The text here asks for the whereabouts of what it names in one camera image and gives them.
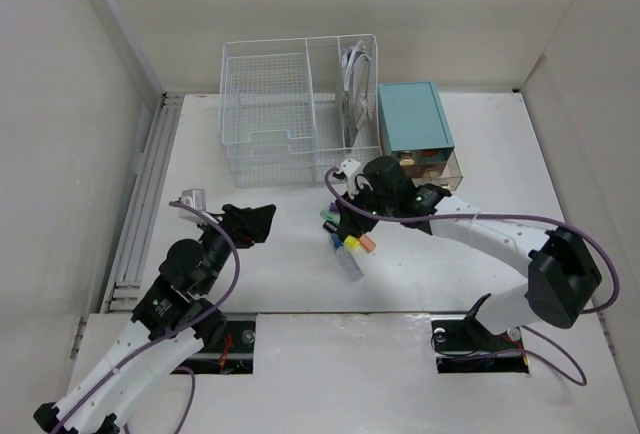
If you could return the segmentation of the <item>clear blue-cap bottle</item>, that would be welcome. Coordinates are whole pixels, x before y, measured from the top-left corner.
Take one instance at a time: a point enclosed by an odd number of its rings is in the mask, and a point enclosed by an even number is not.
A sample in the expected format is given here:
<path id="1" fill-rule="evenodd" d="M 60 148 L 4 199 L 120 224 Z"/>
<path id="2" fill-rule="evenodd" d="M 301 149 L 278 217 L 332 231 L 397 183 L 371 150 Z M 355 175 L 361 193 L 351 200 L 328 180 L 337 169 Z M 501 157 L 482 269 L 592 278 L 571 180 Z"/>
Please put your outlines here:
<path id="1" fill-rule="evenodd" d="M 334 250 L 334 254 L 344 274 L 350 282 L 358 282 L 364 278 L 364 273 L 358 266 L 356 260 L 345 247 L 337 234 L 331 234 L 330 243 Z"/>

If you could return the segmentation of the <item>grey setup guide booklet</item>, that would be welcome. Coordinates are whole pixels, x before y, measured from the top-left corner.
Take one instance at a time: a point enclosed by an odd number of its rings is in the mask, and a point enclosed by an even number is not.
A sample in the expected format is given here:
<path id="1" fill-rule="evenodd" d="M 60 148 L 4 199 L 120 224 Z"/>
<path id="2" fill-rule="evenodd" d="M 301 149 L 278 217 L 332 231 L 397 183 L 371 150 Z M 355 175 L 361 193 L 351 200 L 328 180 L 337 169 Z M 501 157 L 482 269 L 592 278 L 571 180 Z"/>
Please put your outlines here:
<path id="1" fill-rule="evenodd" d="M 355 144 L 358 131 L 368 116 L 368 91 L 371 59 L 362 54 L 347 65 L 343 76 L 342 114 L 347 147 Z"/>

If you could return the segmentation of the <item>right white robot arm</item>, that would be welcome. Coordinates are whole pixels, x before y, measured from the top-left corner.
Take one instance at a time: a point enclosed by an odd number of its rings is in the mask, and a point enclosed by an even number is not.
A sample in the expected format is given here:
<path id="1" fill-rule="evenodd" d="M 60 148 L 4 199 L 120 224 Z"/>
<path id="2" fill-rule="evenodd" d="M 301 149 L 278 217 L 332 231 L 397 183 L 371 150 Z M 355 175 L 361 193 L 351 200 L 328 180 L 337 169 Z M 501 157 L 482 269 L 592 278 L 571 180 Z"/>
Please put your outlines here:
<path id="1" fill-rule="evenodd" d="M 592 241 L 567 224 L 483 212 L 438 185 L 415 185 L 389 156 L 367 164 L 345 159 L 331 174 L 347 184 L 336 201 L 340 226 L 349 234 L 359 237 L 379 222 L 395 223 L 464 244 L 525 278 L 503 293 L 483 295 L 469 309 L 463 335 L 474 347 L 535 322 L 571 328 L 602 282 Z"/>

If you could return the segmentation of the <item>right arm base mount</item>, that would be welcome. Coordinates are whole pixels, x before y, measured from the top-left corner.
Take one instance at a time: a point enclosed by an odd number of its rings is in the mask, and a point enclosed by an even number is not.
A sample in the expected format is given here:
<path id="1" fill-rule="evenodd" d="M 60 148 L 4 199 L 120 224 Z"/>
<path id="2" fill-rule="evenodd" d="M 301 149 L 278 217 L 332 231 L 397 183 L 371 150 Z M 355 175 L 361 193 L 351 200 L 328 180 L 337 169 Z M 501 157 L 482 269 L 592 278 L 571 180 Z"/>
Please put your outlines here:
<path id="1" fill-rule="evenodd" d="M 529 373 L 518 328 L 492 334 L 464 315 L 436 315 L 430 324 L 439 374 Z"/>

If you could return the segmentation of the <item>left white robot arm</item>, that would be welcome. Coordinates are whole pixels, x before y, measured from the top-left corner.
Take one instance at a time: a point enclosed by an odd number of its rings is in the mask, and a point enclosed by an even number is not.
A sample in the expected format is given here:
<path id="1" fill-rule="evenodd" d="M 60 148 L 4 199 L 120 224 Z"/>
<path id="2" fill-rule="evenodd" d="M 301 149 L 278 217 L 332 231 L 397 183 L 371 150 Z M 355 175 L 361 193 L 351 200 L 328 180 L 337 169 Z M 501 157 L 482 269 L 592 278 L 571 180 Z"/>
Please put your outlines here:
<path id="1" fill-rule="evenodd" d="M 202 234 L 167 251 L 159 274 L 131 312 L 124 329 L 93 370 L 65 397 L 42 404 L 33 418 L 46 433 L 119 433 L 141 396 L 201 350 L 217 348 L 227 324 L 222 295 L 207 296 L 228 260 L 264 243 L 276 207 L 223 206 L 221 213 L 181 201 Z"/>

